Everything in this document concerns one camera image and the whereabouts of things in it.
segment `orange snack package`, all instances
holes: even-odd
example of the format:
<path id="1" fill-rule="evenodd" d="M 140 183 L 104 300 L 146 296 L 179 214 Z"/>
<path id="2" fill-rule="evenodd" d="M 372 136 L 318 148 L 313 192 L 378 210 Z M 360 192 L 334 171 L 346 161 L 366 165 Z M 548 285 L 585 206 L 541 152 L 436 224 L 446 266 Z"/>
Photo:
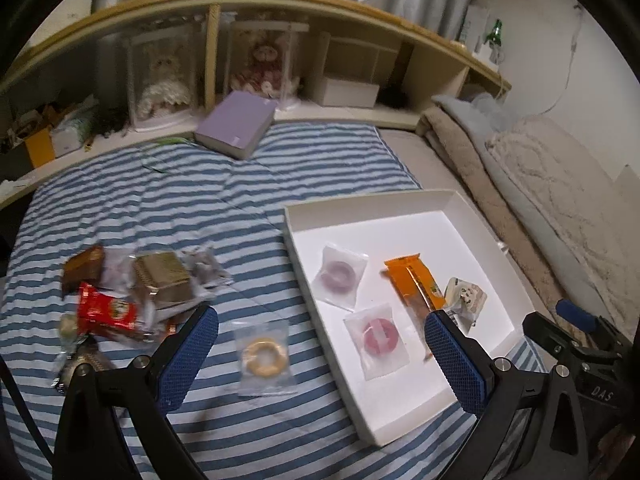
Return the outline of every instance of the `orange snack package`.
<path id="1" fill-rule="evenodd" d="M 398 294 L 406 306 L 411 307 L 419 319 L 424 320 L 432 309 L 446 306 L 444 297 L 429 269 L 420 259 L 420 254 L 401 256 L 385 262 L 386 268 Z M 422 285 L 422 293 L 416 282 Z M 428 304 L 422 299 L 426 293 Z"/>

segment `silver bolt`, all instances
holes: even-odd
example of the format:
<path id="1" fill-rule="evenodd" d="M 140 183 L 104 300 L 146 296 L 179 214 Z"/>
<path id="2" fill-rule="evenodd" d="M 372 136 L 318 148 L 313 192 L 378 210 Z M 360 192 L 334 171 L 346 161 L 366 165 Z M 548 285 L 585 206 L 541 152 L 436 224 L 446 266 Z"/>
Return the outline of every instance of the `silver bolt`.
<path id="1" fill-rule="evenodd" d="M 89 373 L 89 370 L 91 368 L 92 366 L 89 363 L 82 363 L 81 365 L 79 365 L 78 368 L 76 368 L 76 374 L 78 374 L 81 377 L 84 377 Z"/>
<path id="2" fill-rule="evenodd" d="M 134 368 L 146 368 L 149 365 L 149 361 L 148 355 L 139 355 L 133 359 L 133 366 Z"/>
<path id="3" fill-rule="evenodd" d="M 498 357 L 494 361 L 494 365 L 501 372 L 508 372 L 509 370 L 511 370 L 511 363 L 509 362 L 508 359 L 505 359 L 504 357 Z"/>
<path id="4" fill-rule="evenodd" d="M 564 365 L 558 365 L 556 367 L 556 373 L 560 376 L 560 377 L 568 377 L 569 376 L 569 368 L 567 368 Z"/>

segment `blue gripper pad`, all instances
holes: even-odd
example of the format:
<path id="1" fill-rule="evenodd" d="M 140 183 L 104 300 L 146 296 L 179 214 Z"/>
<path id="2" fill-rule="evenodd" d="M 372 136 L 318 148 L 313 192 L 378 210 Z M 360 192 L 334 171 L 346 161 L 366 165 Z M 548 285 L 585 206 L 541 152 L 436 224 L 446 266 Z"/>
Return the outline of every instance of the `blue gripper pad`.
<path id="1" fill-rule="evenodd" d="M 156 407 L 162 415 L 180 408 L 217 338 L 218 313 L 207 308 L 158 377 Z"/>
<path id="2" fill-rule="evenodd" d="M 564 318 L 585 334 L 596 331 L 596 317 L 573 304 L 569 300 L 560 300 L 556 303 L 558 316 Z"/>
<path id="3" fill-rule="evenodd" d="M 424 322 L 424 339 L 462 409 L 482 415 L 487 398 L 486 383 L 437 312 L 429 314 Z"/>

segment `purple box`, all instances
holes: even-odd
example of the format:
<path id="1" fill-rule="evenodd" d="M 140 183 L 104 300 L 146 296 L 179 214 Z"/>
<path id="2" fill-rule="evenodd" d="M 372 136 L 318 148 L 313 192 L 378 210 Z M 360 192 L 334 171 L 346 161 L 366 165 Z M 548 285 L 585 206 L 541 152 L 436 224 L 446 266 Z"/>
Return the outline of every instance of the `purple box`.
<path id="1" fill-rule="evenodd" d="M 248 158 L 273 122 L 277 105 L 272 99 L 233 91 L 200 123 L 195 139 L 210 150 Z"/>

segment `striped bedsheet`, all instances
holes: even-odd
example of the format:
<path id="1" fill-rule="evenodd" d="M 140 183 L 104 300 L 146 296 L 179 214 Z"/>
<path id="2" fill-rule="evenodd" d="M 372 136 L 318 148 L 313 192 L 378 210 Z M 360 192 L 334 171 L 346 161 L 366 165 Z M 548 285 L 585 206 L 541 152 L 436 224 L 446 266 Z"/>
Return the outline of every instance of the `striped bedsheet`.
<path id="1" fill-rule="evenodd" d="M 418 185 L 365 124 L 284 123 L 270 128 L 250 160 L 190 144 L 146 144 L 71 168 L 41 186 L 20 228 L 0 316 L 0 352 L 53 447 L 63 397 L 50 387 L 56 324 L 76 297 L 60 299 L 66 259 L 88 246 L 189 249 L 212 244 L 234 283 L 213 304 L 220 336 L 180 410 L 170 413 L 188 451 L 211 479 L 432 478 L 474 418 L 452 405 L 383 449 L 356 436 L 311 325 L 284 247 L 282 204 Z M 241 399 L 231 321 L 287 319 L 290 397 Z M 139 351 L 100 347 L 117 366 Z M 513 351 L 536 368 L 530 347 Z M 34 478 L 50 467 L 3 392 L 15 449 Z M 145 478 L 155 474 L 130 419 L 122 428 Z"/>

